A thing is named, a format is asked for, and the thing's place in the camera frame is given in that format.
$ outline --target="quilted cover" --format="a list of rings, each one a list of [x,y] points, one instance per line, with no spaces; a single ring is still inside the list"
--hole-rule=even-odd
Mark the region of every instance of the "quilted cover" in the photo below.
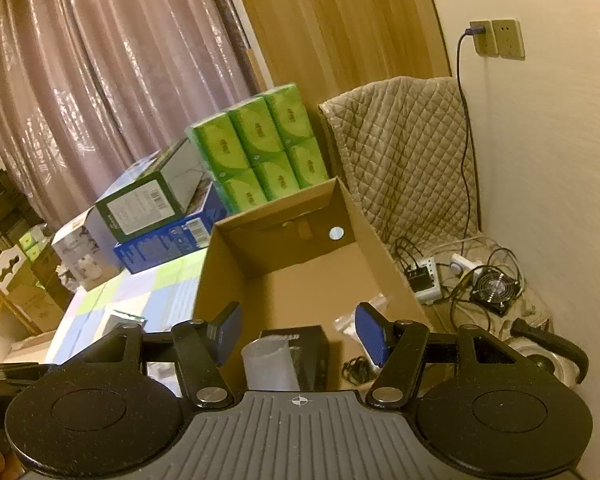
[[[424,249],[462,237],[466,125],[455,79],[399,76],[345,92],[320,109],[333,133],[328,135],[333,171],[344,174],[353,199],[384,243],[405,235]],[[464,174],[471,236],[477,232],[471,146]]]

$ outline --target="green box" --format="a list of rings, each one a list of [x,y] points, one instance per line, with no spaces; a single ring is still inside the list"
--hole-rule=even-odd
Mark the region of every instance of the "green box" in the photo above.
[[[96,201],[120,243],[182,218],[205,174],[195,145],[182,139],[138,160]]]
[[[315,137],[292,146],[287,153],[301,189],[329,179],[318,140]]]
[[[227,110],[252,166],[284,152],[282,140],[264,97],[257,96]]]
[[[309,116],[295,83],[277,86],[261,95],[269,106],[285,149],[314,136]]]
[[[298,181],[285,152],[271,160],[265,160],[253,168],[262,190],[269,200],[290,195],[300,190]]]
[[[30,261],[35,262],[38,259],[38,256],[40,256],[41,252],[42,252],[42,249],[40,248],[40,246],[38,244],[35,244],[35,245],[31,246],[29,249],[27,249],[25,251],[25,254],[27,255],[27,258]]]
[[[220,182],[250,168],[238,134],[226,112],[212,115],[187,128],[187,136],[200,148],[202,156]]]
[[[223,198],[228,201],[227,205],[233,213],[241,213],[267,203],[267,197],[264,196],[253,170],[245,170],[225,181],[222,183],[222,190]]]

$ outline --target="white wall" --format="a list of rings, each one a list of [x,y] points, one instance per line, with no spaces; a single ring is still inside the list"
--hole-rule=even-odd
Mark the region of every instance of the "white wall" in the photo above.
[[[449,56],[469,20],[517,18],[526,60],[462,48],[484,230],[520,257],[558,332],[589,354],[581,464],[600,479],[600,0],[435,0]]]

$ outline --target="sticker label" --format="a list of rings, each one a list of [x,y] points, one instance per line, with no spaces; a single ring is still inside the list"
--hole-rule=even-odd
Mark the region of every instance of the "sticker label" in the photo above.
[[[189,231],[191,231],[191,235],[195,238],[196,245],[198,247],[202,248],[209,245],[211,236],[209,235],[209,231],[206,230],[206,227],[200,218],[189,220],[185,225]]]
[[[156,180],[107,204],[125,235],[130,235],[174,215],[173,208]]]

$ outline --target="plastic bag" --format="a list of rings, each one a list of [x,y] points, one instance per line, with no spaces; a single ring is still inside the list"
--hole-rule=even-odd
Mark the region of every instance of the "plastic bag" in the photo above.
[[[380,314],[382,314],[384,316],[384,313],[386,312],[386,298],[384,297],[384,295],[378,294],[376,297],[374,297],[373,299],[371,299],[369,301],[369,304],[372,307],[374,307]],[[360,341],[358,334],[356,333],[356,311],[355,311],[355,309],[350,314],[345,314],[344,316],[340,316],[339,318],[334,320],[333,326],[338,332],[348,335],[350,338],[352,338],[355,341],[357,341],[358,343],[360,343],[360,346],[362,347],[362,350],[363,350],[366,358],[368,359],[369,363],[371,364],[371,368],[372,368],[373,372],[375,374],[378,374],[380,372],[381,368],[376,366],[373,363],[373,361],[371,360],[371,357],[369,357],[369,354],[366,352],[364,345]]]

